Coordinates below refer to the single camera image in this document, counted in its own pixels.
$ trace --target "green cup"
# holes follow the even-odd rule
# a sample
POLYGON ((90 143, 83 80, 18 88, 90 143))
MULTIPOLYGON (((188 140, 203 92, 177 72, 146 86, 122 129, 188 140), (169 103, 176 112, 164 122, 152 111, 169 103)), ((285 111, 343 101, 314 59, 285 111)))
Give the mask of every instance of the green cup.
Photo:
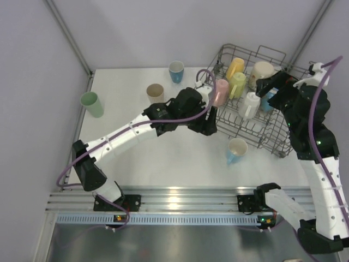
POLYGON ((80 103, 93 117, 101 117, 104 113, 102 104, 95 92, 83 94, 80 98, 80 103))

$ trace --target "wire dish rack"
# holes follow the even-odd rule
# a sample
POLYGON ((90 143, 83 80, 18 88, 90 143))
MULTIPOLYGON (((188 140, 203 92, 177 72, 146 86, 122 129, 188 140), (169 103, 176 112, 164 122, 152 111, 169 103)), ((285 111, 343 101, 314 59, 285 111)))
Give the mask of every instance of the wire dish rack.
MULTIPOLYGON (((244 121, 238 114, 243 97, 249 91, 248 79, 253 65, 258 61, 271 63, 275 70, 288 70, 295 78, 301 79, 308 74, 308 70, 296 67, 284 62, 286 53, 267 46, 260 45, 257 52, 245 49, 233 44, 225 44, 212 60, 208 69, 212 71, 216 79, 225 79, 225 74, 231 61, 239 57, 245 60, 247 83, 244 94, 240 98, 228 100, 225 105, 218 108, 217 129, 231 137, 241 137, 250 145, 257 148, 265 148, 272 154, 284 158, 293 150, 288 138, 288 127, 279 110, 273 109, 265 113, 259 110, 253 119, 244 121)), ((205 83, 212 86, 212 80, 208 74, 205 83)))

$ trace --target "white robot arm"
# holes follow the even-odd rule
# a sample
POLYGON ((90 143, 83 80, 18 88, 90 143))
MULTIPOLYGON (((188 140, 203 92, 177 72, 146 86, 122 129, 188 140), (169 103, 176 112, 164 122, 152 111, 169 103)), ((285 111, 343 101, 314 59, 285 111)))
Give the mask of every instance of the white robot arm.
POLYGON ((88 143, 81 140, 73 143, 74 169, 84 190, 121 205, 123 192, 115 181, 102 172, 104 162, 144 140, 173 131, 179 125, 203 135, 216 133, 217 108, 210 107, 209 116, 206 117, 211 91, 211 87, 204 85, 196 90, 187 87, 176 98, 166 103, 152 104, 134 120, 106 136, 88 143))
POLYGON ((327 94, 317 88, 327 86, 328 74, 322 63, 311 65, 310 77, 297 81, 285 71, 269 79, 257 81, 256 94, 263 97, 271 88, 278 88, 268 102, 280 110, 287 122, 290 142, 297 153, 307 176, 316 214, 305 211, 277 184, 264 184, 255 190, 257 204, 272 208, 281 214, 297 231, 304 249, 311 254, 333 253, 349 247, 348 206, 339 175, 339 151, 333 133, 322 123, 330 108, 327 94), (312 99, 318 95, 316 110, 311 111, 312 99), (314 113, 314 122, 309 116, 314 113), (309 127, 313 129, 320 160, 310 139, 309 127))

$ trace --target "white cable clip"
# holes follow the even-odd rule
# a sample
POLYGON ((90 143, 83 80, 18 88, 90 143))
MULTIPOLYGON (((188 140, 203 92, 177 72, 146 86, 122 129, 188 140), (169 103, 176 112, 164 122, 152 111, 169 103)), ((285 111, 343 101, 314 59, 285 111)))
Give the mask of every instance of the white cable clip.
POLYGON ((199 88, 199 87, 202 87, 203 86, 203 83, 199 80, 198 82, 195 82, 195 87, 196 88, 199 88))
POLYGON ((105 141, 107 142, 107 144, 108 144, 110 150, 113 151, 114 156, 117 156, 117 155, 116 155, 116 152, 115 152, 115 150, 114 150, 114 147, 113 147, 112 144, 110 143, 109 137, 108 137, 108 136, 105 136, 104 139, 105 139, 105 141))
POLYGON ((140 139, 138 137, 139 131, 135 131, 135 129, 133 128, 132 122, 129 123, 129 127, 130 127, 131 131, 135 134, 137 141, 138 141, 138 144, 139 144, 140 143, 140 139))
POLYGON ((323 188, 323 190, 340 190, 343 187, 343 185, 335 186, 335 187, 327 187, 323 188))
POLYGON ((344 203, 343 205, 335 205, 335 206, 330 206, 330 209, 341 209, 342 207, 344 207, 345 209, 348 208, 348 204, 344 203))

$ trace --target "light blue cup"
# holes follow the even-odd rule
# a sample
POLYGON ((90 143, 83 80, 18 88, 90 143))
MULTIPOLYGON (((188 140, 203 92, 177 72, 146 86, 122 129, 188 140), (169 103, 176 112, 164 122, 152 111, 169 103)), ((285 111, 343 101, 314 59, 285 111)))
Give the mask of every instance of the light blue cup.
POLYGON ((272 111, 273 107, 271 107, 268 103, 268 100, 271 99, 276 93, 277 93, 277 89, 273 88, 271 89, 264 97, 262 97, 261 99, 261 109, 268 113, 270 111, 272 111))
POLYGON ((227 150, 227 164, 238 162, 247 153, 248 148, 246 141, 241 138, 230 140, 227 150))
POLYGON ((172 81, 179 84, 183 78, 184 64, 181 61, 173 61, 169 66, 169 71, 172 81))

